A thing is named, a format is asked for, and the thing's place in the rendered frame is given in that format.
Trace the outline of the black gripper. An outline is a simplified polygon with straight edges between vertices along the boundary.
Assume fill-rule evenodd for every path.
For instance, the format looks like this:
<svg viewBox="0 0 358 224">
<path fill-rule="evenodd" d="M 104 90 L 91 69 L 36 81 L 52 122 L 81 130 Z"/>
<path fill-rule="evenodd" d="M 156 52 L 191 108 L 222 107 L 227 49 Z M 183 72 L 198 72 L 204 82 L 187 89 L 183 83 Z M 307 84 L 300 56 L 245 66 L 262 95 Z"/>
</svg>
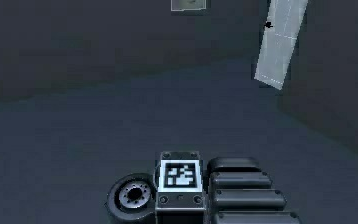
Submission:
<svg viewBox="0 0 358 224">
<path fill-rule="evenodd" d="M 120 178 L 106 195 L 108 224 L 155 224 L 155 196 L 151 174 Z"/>
</svg>

